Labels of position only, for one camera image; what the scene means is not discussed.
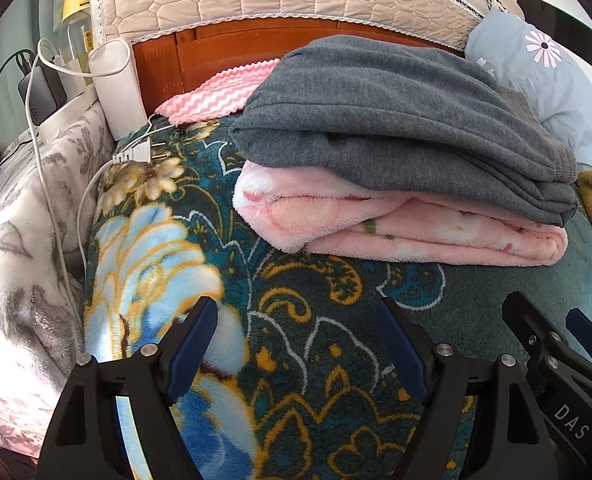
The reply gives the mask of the grey knit sweater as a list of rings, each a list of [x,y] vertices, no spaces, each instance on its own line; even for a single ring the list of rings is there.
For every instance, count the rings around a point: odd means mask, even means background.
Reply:
[[[435,48],[355,36],[287,53],[231,126],[270,168],[320,167],[374,191],[435,193],[563,226],[576,158],[526,98]]]

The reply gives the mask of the white cylindrical container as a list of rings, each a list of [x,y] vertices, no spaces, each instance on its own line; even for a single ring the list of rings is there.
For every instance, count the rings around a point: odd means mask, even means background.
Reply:
[[[147,124],[136,62],[126,40],[108,40],[89,56],[89,72],[115,141]]]

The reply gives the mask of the grey floral white blanket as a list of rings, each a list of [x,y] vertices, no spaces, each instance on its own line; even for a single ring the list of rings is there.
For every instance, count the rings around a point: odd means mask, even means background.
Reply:
[[[0,182],[0,448],[36,457],[82,349],[77,315],[95,199],[82,193],[113,153],[92,104],[39,155],[30,146]]]

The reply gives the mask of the pink fleece folded garment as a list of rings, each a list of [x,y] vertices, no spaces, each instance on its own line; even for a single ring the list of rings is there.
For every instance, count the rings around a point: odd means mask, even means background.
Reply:
[[[233,207],[272,247],[295,254],[454,266],[551,266],[565,229],[460,198],[373,191],[322,168],[245,162]]]

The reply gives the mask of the light blue flower pillow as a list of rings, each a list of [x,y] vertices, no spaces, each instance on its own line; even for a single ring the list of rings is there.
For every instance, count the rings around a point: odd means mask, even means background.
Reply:
[[[580,168],[592,168],[591,65],[534,25],[501,11],[472,30],[465,56],[521,92],[542,126],[572,149]]]

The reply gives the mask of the teal floral bed blanket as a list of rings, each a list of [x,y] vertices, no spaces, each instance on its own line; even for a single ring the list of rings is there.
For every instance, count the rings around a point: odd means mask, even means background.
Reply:
[[[219,328],[173,407],[207,479],[384,479],[421,406],[376,330],[381,297],[433,338],[480,359],[522,356],[501,319],[524,292],[557,327],[592,320],[592,226],[578,212],[547,268],[366,262],[286,255],[241,220],[243,159],[227,119],[154,137],[156,162],[108,169],[90,232],[84,337],[101,361],[159,340],[201,296]]]

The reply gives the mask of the red-brown wooden headboard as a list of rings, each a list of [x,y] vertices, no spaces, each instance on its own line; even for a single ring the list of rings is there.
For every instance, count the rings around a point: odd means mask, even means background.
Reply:
[[[241,65],[281,58],[310,41],[336,35],[438,47],[434,41],[374,25],[324,18],[244,18],[198,26],[133,46],[145,112],[189,92],[212,76]]]

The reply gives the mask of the black power bank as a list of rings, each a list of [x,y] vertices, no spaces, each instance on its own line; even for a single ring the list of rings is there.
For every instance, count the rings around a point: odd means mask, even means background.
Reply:
[[[26,102],[30,76],[34,76],[29,100],[30,116],[32,123],[40,126],[67,103],[67,94],[55,70],[39,63],[18,83],[18,92],[23,102]]]

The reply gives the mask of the pink white zigzag cloth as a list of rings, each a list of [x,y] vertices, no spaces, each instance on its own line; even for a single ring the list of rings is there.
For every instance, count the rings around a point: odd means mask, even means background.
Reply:
[[[166,117],[171,125],[180,126],[239,112],[278,65],[279,59],[275,58],[223,70],[197,89],[161,103],[155,113]]]

